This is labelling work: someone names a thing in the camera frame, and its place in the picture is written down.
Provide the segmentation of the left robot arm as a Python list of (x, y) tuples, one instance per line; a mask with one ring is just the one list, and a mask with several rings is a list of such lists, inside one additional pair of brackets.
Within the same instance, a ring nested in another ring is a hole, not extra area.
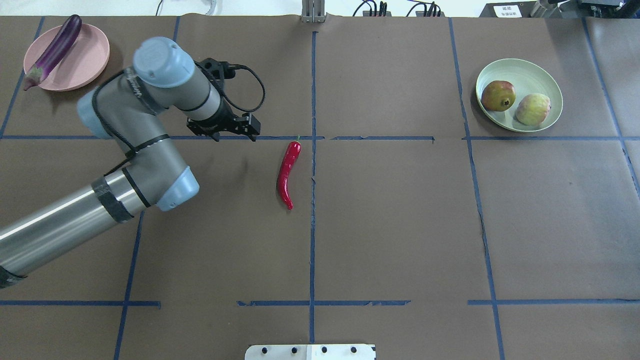
[(156, 36), (135, 51), (132, 65), (82, 96), (77, 113), (99, 139), (114, 140), (125, 159), (91, 184), (1, 230), (1, 287), (27, 275), (147, 208), (172, 210), (199, 192), (160, 114), (174, 107), (196, 136), (222, 132), (256, 141), (254, 108), (238, 105), (224, 84), (244, 64), (195, 61), (172, 39)]

